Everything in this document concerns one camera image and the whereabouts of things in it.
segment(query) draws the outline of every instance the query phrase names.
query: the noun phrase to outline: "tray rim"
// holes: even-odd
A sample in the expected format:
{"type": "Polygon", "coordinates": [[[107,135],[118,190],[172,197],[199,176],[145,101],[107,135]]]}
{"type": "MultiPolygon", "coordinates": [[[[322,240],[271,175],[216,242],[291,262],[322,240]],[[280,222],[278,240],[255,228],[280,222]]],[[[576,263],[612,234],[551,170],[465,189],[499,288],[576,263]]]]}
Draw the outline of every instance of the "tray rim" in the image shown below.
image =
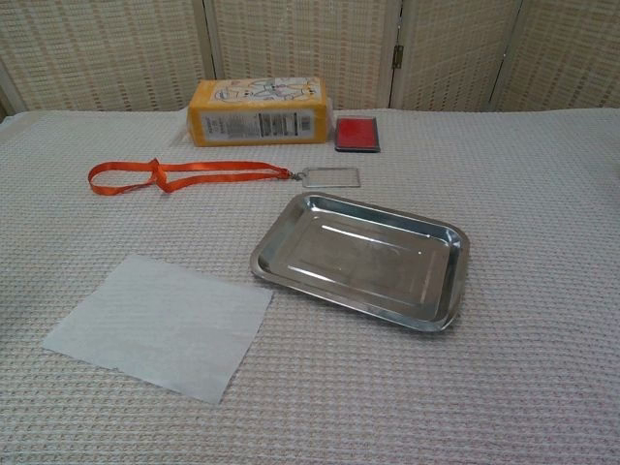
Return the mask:
{"type": "Polygon", "coordinates": [[[250,268],[256,276],[264,279],[265,281],[275,283],[280,286],[284,286],[289,289],[293,289],[295,291],[299,291],[304,294],[311,295],[313,297],[317,297],[321,300],[326,300],[328,302],[335,303],[337,305],[344,306],[352,310],[356,310],[358,312],[365,313],[366,315],[380,318],[382,320],[386,320],[388,322],[391,322],[397,325],[405,326],[410,329],[416,329],[416,330],[423,331],[423,332],[439,332],[439,331],[446,329],[451,324],[451,322],[454,320],[456,315],[458,314],[458,307],[460,306],[460,300],[463,294],[465,273],[467,271],[467,265],[469,262],[469,250],[470,250],[470,240],[467,234],[465,234],[465,232],[463,232],[458,227],[450,223],[446,223],[446,222],[439,221],[439,220],[434,220],[432,218],[426,218],[423,216],[415,215],[413,213],[408,213],[408,212],[404,212],[400,210],[384,208],[382,206],[378,206],[372,203],[354,201],[352,199],[346,199],[343,197],[333,196],[331,194],[327,194],[327,193],[319,192],[319,191],[311,191],[311,192],[304,192],[301,194],[297,194],[287,203],[287,205],[282,210],[280,215],[278,215],[278,218],[273,222],[271,227],[268,229],[268,231],[265,233],[265,235],[263,236],[259,244],[256,246],[256,248],[252,252],[252,255],[250,257],[250,268]],[[263,269],[259,264],[259,256],[264,250],[265,245],[269,242],[273,234],[281,228],[282,223],[289,216],[291,210],[293,210],[295,206],[298,205],[298,203],[302,199],[308,198],[308,197],[322,197],[325,199],[349,203],[349,204],[361,206],[364,208],[370,208],[373,210],[381,211],[384,213],[389,213],[389,214],[400,216],[403,218],[412,219],[416,221],[423,221],[425,223],[429,223],[432,225],[448,228],[448,229],[453,230],[455,233],[457,233],[461,239],[461,255],[458,259],[457,268],[456,268],[455,275],[453,278],[454,283],[455,283],[455,286],[454,286],[455,289],[452,289],[452,293],[449,299],[449,308],[448,308],[447,315],[442,320],[439,320],[441,324],[437,325],[436,323],[430,322],[430,321],[412,319],[411,317],[404,316],[400,313],[392,312],[392,311],[389,311],[381,307],[377,307],[372,304],[366,304],[363,302],[352,300],[350,298],[345,297],[344,295],[331,293],[321,288],[317,288],[315,286],[308,285],[303,282],[295,281],[293,279],[290,279],[290,278],[287,278],[287,277],[284,277],[278,274],[274,274],[274,273],[271,273],[263,269]]]}

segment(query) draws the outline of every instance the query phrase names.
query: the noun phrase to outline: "red ink pad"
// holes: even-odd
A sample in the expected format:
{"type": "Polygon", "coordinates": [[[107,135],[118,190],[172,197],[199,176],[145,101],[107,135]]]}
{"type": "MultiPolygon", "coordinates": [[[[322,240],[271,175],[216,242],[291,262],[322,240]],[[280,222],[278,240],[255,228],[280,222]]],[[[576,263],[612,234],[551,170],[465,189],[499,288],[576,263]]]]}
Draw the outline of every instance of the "red ink pad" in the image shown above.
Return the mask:
{"type": "Polygon", "coordinates": [[[335,148],[339,152],[380,152],[377,118],[370,116],[338,118],[335,148]]]}

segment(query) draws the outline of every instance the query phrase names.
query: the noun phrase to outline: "metal tray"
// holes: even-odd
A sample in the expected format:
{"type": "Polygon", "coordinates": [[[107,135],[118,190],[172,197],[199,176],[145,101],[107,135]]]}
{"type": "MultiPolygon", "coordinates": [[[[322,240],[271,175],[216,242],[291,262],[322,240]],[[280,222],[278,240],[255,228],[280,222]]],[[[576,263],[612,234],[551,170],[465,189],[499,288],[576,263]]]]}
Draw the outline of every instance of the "metal tray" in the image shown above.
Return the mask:
{"type": "Polygon", "coordinates": [[[267,281],[421,331],[456,315],[469,252],[454,226],[311,192],[294,197],[252,254],[267,281]]]}

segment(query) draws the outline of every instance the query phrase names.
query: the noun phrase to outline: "box label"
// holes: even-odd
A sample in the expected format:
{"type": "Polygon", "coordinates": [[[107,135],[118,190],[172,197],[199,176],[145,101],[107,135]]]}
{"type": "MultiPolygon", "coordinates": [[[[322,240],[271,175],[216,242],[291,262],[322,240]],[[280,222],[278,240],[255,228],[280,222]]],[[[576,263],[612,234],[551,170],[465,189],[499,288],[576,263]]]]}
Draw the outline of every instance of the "box label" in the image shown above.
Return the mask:
{"type": "Polygon", "coordinates": [[[314,137],[312,109],[261,111],[204,111],[202,130],[207,140],[295,140],[314,137]]]}

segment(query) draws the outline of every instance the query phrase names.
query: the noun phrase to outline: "white paper towel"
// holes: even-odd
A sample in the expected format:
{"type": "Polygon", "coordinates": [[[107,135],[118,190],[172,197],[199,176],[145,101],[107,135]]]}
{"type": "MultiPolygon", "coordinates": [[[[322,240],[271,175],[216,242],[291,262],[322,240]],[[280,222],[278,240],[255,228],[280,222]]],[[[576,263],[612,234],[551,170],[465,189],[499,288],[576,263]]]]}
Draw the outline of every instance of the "white paper towel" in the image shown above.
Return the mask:
{"type": "Polygon", "coordinates": [[[218,403],[271,294],[133,255],[43,347],[218,403]]]}

